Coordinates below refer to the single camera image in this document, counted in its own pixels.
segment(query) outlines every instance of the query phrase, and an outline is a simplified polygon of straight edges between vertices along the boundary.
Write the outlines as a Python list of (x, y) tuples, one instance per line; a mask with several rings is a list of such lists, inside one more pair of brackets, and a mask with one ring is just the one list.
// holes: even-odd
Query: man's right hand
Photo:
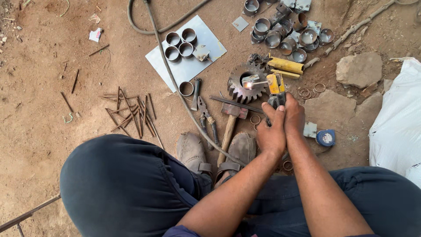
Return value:
[(304, 107), (298, 104), (294, 96), (287, 92), (285, 104), (285, 121), (284, 130), (286, 137), (303, 136), (304, 124), (306, 122), (306, 115)]

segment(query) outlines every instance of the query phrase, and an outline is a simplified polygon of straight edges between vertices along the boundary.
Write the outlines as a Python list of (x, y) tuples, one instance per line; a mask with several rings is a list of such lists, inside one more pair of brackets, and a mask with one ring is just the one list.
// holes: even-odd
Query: pliers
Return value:
[[(219, 145), (218, 140), (218, 133), (216, 131), (216, 124), (215, 120), (212, 118), (212, 116), (209, 114), (208, 110), (206, 109), (206, 103), (202, 100), (202, 98), (199, 96), (197, 98), (197, 105), (200, 109), (200, 124), (202, 125), (202, 130), (207, 133), (205, 119), (208, 119), (208, 123), (212, 126), (213, 131), (213, 139), (215, 140), (216, 145)], [(208, 149), (213, 150), (213, 146), (208, 142)]]

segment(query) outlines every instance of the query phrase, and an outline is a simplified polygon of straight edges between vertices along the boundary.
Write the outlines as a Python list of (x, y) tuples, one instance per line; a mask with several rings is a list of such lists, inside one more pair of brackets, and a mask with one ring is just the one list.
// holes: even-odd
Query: hammer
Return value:
[[(221, 113), (226, 113), (229, 115), (228, 122), (226, 124), (224, 140), (222, 141), (222, 150), (228, 151), (229, 144), (231, 142), (232, 133), (234, 131), (235, 122), (237, 118), (245, 119), (247, 118), (248, 109), (241, 108), (236, 105), (230, 105), (227, 103), (222, 103)], [(220, 153), (218, 157), (218, 167), (219, 165), (225, 162), (225, 155)]]

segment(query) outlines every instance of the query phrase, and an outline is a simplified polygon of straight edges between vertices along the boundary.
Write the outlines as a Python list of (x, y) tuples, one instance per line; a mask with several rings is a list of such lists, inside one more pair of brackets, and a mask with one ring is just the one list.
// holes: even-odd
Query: dark pants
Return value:
[[(330, 174), (376, 234), (421, 235), (421, 189), (412, 182), (378, 167)], [(162, 236), (211, 187), (208, 175), (196, 175), (161, 148), (124, 135), (78, 146), (60, 174), (64, 206), (85, 237)], [(293, 176), (272, 176), (248, 214), (257, 217), (239, 226), (244, 237), (310, 236)]]

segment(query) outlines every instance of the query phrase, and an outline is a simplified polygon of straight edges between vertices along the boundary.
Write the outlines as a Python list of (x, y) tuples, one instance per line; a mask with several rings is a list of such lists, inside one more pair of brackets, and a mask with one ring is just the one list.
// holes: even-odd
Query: wooden hammer handle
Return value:
[[(224, 140), (222, 141), (222, 150), (228, 151), (229, 144), (231, 143), (231, 137), (232, 133), (234, 132), (235, 122), (237, 121), (237, 117), (230, 115), (228, 118), (228, 122), (226, 124), (225, 134), (224, 134)], [(219, 165), (225, 162), (225, 155), (222, 153), (219, 153), (218, 157), (218, 167)]]

